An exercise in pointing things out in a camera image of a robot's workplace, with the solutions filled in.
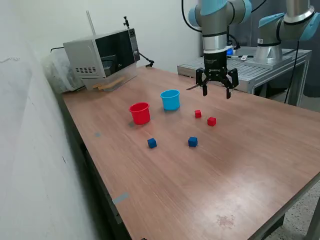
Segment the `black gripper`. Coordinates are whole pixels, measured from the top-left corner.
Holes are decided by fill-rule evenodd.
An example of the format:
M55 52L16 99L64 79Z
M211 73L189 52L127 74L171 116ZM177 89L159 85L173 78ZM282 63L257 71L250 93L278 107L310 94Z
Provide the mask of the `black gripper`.
M231 98L231 90L239 85L238 69L227 70L227 51L205 53L204 68L198 68L195 83L202 87L202 95L208 94L209 81L221 82L226 88L226 98Z

